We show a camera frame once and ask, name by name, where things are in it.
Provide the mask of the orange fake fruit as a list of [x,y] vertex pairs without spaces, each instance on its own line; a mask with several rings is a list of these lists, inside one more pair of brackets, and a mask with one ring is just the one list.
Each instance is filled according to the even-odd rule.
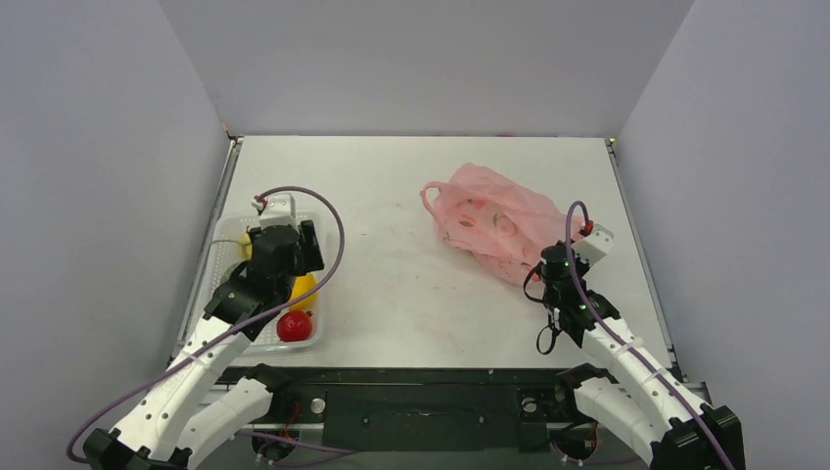
[[317,280],[315,276],[311,273],[306,274],[302,277],[297,277],[290,297],[290,301],[293,302],[292,309],[298,309],[303,311],[313,310],[317,301],[316,293],[310,294],[300,301],[297,301],[297,298],[306,295],[316,285]]

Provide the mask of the pink printed plastic bag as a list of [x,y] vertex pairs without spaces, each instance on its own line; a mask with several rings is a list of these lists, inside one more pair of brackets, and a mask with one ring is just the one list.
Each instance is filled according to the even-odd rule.
[[568,234],[566,214],[549,197],[487,166],[463,164],[448,180],[426,183],[420,197],[443,242],[510,284],[522,284],[541,251]]

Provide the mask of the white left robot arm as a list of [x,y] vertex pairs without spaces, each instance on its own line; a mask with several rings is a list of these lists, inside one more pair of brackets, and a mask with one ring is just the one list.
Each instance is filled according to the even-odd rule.
[[295,282],[324,267],[312,220],[254,227],[252,256],[220,284],[185,347],[159,380],[140,388],[141,401],[111,429],[84,441],[93,469],[184,469],[195,455],[179,443],[214,382],[287,309]]

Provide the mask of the grey green fake avocado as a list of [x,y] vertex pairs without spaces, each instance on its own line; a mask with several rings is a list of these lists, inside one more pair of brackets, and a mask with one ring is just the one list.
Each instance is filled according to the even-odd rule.
[[242,274],[246,266],[244,261],[236,262],[221,272],[218,278],[218,283],[222,284],[230,279],[236,278]]

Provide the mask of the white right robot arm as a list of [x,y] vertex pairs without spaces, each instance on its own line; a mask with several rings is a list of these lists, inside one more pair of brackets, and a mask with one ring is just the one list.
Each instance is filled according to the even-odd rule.
[[542,250],[534,272],[556,335],[566,334],[593,363],[568,370],[552,392],[554,409],[611,431],[651,469],[744,469],[742,424],[672,375],[619,311],[589,291],[588,264],[567,244]]

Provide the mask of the red fake fruit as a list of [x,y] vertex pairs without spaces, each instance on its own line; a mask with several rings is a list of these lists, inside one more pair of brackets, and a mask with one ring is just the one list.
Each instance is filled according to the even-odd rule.
[[307,311],[291,310],[278,319],[276,333],[282,342],[305,341],[313,333],[313,322]]

